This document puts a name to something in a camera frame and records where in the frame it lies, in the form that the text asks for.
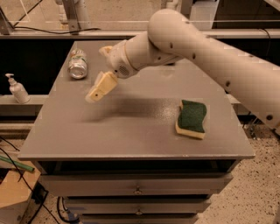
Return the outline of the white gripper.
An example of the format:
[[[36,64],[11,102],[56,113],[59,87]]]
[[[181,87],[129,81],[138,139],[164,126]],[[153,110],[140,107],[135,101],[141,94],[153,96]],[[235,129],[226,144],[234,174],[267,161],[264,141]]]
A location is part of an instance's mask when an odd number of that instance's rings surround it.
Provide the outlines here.
[[[102,99],[117,86],[118,78],[127,79],[138,73],[129,62],[125,51],[126,44],[127,40],[124,40],[114,46],[108,45],[99,49],[100,55],[106,57],[107,66],[111,72],[98,73],[94,85],[85,97],[87,102],[98,102]]]

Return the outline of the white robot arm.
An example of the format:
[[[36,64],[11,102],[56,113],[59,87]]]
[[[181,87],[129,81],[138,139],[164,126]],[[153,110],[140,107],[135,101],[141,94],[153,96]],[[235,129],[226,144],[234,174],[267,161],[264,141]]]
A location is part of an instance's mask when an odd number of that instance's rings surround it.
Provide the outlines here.
[[[273,130],[280,126],[280,68],[199,31],[175,10],[153,14],[146,31],[104,46],[108,71],[99,73],[86,100],[97,102],[146,67],[190,60]]]

